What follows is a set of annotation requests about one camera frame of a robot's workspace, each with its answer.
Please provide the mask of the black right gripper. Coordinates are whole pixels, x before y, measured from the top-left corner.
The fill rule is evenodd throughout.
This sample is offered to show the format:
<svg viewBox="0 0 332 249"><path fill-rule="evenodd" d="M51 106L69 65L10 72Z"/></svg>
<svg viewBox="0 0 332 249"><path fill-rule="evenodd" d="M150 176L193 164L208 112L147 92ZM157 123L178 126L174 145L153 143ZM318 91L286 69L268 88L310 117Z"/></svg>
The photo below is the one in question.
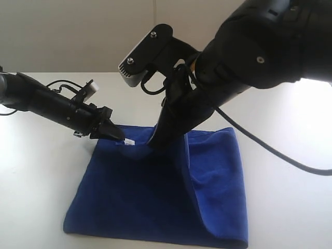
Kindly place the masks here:
<svg viewBox="0 0 332 249"><path fill-rule="evenodd" d="M230 75L219 78L212 75L207 83L199 79L194 63L179 64L165 83L162 110L147 146L154 150L169 147L176 139L209 119L220 107L248 85Z"/></svg>

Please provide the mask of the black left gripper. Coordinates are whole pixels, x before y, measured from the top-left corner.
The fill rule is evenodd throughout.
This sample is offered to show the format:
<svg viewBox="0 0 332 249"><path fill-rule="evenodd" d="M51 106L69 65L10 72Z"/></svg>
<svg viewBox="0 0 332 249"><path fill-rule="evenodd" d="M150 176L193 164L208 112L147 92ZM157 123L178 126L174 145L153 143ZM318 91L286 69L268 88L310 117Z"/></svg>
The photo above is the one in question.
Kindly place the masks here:
<svg viewBox="0 0 332 249"><path fill-rule="evenodd" d="M112 112L113 110L106 106L96 107L94 104L88 105L88 108L76 110L79 127L74 129L74 136L124 141L124 132L110 120Z"/></svg>

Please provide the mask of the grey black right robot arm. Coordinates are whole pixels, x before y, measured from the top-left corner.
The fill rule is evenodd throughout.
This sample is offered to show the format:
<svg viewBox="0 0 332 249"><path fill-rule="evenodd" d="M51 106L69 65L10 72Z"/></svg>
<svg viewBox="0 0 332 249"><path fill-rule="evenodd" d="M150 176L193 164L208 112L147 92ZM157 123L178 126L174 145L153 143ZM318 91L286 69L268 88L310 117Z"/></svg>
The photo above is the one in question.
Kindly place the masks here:
<svg viewBox="0 0 332 249"><path fill-rule="evenodd" d="M244 1L175 68L148 145L164 148L249 88L331 82L331 1Z"/></svg>

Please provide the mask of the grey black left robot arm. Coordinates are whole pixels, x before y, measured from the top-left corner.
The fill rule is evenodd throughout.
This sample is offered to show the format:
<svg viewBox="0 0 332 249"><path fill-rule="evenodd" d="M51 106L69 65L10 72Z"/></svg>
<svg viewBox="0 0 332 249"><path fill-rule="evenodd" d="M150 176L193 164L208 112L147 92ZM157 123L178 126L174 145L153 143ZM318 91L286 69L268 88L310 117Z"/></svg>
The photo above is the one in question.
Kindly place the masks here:
<svg viewBox="0 0 332 249"><path fill-rule="evenodd" d="M50 89L23 73L1 71L1 104L21 112L32 112L91 139L123 141L124 132L110 119L112 109L97 107L86 101L98 90L88 81L72 98Z"/></svg>

